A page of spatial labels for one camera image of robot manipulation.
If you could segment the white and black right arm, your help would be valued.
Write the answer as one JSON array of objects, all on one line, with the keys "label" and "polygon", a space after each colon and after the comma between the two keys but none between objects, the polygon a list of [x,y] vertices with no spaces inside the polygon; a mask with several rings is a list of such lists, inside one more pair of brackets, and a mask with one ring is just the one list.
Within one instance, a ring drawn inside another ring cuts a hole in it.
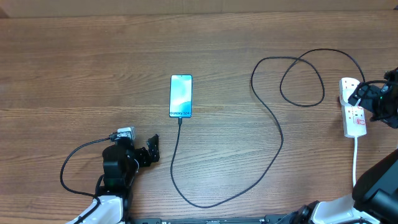
[{"label": "white and black right arm", "polygon": [[[371,121],[397,128],[397,70],[382,80],[339,82],[345,137],[354,140],[353,163],[357,163],[358,139],[366,131],[365,111]],[[329,202],[315,201],[280,217],[278,223],[397,223],[397,151],[393,151],[361,177],[352,170],[353,191]]]}]

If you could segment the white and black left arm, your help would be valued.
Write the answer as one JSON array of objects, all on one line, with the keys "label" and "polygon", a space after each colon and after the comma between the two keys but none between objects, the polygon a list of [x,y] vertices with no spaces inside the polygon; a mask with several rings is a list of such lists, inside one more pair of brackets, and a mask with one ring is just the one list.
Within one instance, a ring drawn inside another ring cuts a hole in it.
[{"label": "white and black left arm", "polygon": [[[103,174],[96,183],[95,192],[73,190],[64,183],[63,173],[69,159],[83,147],[103,141],[113,144],[102,152]],[[132,185],[137,171],[158,162],[159,135],[155,134],[146,142],[147,147],[135,148],[134,136],[130,131],[115,132],[104,139],[85,143],[74,149],[60,169],[62,187],[74,194],[91,197],[91,205],[71,223],[131,223],[129,208],[132,200]]]}]

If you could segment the Galaxy smartphone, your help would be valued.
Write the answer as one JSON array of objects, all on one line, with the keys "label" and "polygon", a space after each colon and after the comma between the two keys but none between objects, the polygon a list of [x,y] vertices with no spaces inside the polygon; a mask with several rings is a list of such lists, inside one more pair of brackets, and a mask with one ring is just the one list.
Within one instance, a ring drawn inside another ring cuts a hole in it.
[{"label": "Galaxy smartphone", "polygon": [[170,78],[169,116],[171,118],[191,118],[192,100],[192,75],[172,75]]}]

